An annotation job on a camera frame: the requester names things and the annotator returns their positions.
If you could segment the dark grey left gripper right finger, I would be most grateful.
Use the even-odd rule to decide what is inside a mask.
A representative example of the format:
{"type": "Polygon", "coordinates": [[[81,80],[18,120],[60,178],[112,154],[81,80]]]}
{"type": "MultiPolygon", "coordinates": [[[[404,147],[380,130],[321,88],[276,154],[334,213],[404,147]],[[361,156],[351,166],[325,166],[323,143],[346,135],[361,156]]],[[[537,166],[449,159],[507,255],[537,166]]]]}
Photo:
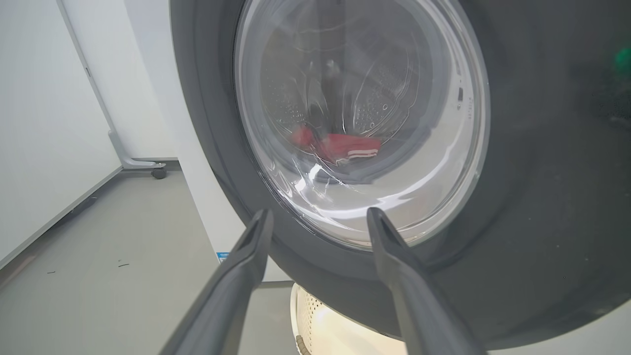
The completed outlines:
{"type": "Polygon", "coordinates": [[[486,349],[414,257],[384,211],[367,210],[377,274],[390,290],[409,355],[484,355],[486,349]]]}

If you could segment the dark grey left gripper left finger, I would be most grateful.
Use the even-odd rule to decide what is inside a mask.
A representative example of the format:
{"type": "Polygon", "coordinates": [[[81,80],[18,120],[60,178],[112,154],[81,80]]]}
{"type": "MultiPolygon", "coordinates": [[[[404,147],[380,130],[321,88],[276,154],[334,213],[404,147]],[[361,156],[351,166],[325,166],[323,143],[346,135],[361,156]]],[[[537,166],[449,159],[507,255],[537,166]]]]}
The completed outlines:
{"type": "Polygon", "coordinates": [[[273,212],[258,211],[167,340],[161,355],[236,355],[252,292],[265,274],[273,212]]]}

